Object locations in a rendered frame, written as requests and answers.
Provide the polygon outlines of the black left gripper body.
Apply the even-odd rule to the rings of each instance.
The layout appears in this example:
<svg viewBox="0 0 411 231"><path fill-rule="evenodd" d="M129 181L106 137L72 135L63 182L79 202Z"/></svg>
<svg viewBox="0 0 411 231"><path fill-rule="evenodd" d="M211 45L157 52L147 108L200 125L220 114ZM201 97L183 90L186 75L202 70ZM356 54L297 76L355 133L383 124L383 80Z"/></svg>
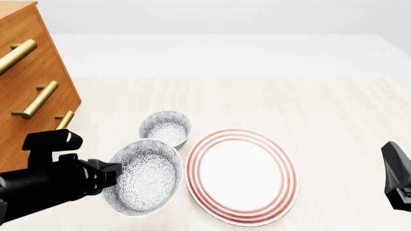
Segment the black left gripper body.
<svg viewBox="0 0 411 231"><path fill-rule="evenodd" d="M73 168L69 176L84 196L96 196L102 192L104 186L102 172L106 163L98 159L84 161L78 159L75 153L60 155L59 161Z"/></svg>

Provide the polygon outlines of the wooden cabinet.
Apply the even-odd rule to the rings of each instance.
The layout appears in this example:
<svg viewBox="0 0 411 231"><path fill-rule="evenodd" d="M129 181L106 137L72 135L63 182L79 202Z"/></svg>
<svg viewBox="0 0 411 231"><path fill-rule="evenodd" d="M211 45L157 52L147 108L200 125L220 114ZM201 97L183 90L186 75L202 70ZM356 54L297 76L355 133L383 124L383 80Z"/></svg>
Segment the wooden cabinet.
<svg viewBox="0 0 411 231"><path fill-rule="evenodd" d="M36 1L0 1L0 58L12 51L11 44L32 39L37 48L0 75L0 173L25 169L28 151L22 150L27 134L53 130L56 115L76 111L81 99L37 9ZM29 119L12 115L40 92L38 85L51 81L58 88Z"/></svg>

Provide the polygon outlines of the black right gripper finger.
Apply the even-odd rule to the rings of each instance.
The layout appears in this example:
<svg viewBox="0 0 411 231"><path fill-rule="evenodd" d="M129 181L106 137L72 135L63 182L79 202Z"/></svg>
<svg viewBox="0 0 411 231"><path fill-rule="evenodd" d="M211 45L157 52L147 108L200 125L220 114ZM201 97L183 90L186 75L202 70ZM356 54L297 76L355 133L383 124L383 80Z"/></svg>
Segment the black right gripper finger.
<svg viewBox="0 0 411 231"><path fill-rule="evenodd" d="M385 192L395 188L411 188L411 160L404 151L393 141L382 148L385 165Z"/></svg>

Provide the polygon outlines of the white plate with red rings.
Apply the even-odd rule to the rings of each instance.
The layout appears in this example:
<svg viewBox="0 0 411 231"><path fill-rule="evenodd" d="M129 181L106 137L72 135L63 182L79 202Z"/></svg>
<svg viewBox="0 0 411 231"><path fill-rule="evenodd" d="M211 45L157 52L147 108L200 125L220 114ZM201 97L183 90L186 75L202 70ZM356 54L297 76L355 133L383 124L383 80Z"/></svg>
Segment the white plate with red rings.
<svg viewBox="0 0 411 231"><path fill-rule="evenodd" d="M294 205L299 176L291 157L265 134L224 128L192 145L184 170L192 198L232 225L259 227Z"/></svg>

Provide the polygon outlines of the small grey patterned bowl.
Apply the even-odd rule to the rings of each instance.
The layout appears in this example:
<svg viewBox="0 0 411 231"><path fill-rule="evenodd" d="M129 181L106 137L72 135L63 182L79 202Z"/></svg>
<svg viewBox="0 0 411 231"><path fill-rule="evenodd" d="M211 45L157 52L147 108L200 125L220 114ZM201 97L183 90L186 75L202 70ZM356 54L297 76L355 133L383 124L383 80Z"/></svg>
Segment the small grey patterned bowl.
<svg viewBox="0 0 411 231"><path fill-rule="evenodd" d="M160 140L176 150L185 145L191 132L191 121L177 111L160 111L148 116L140 124L142 139Z"/></svg>

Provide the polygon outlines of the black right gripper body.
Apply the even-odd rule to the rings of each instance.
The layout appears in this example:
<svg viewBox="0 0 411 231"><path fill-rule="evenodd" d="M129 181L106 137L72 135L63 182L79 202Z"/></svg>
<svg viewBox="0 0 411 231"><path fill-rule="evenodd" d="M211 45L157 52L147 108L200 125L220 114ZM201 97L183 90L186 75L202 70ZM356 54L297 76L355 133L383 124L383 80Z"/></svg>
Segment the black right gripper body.
<svg viewBox="0 0 411 231"><path fill-rule="evenodd" d="M411 212L411 184L404 187L388 187L385 196L395 210Z"/></svg>

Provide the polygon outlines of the large grey patterned bowl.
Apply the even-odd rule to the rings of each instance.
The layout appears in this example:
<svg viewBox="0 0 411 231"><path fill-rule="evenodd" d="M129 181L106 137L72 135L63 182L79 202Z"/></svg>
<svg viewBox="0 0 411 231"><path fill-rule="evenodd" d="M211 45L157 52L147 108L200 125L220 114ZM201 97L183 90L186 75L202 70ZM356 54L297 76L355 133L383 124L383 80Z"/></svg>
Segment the large grey patterned bowl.
<svg viewBox="0 0 411 231"><path fill-rule="evenodd" d="M147 217L165 207L183 180L179 152L160 140L143 139L119 150L110 163L122 164L116 185L103 190L107 205L129 218Z"/></svg>

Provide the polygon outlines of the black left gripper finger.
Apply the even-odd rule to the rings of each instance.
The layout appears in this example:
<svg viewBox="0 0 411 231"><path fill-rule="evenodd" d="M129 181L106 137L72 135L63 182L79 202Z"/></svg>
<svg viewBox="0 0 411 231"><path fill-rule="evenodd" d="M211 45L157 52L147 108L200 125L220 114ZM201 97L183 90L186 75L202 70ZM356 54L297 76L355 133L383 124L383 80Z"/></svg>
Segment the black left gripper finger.
<svg viewBox="0 0 411 231"><path fill-rule="evenodd" d="M96 187L110 187L116 184L117 178L122 175L122 163L106 163L98 159L87 161L89 178Z"/></svg>

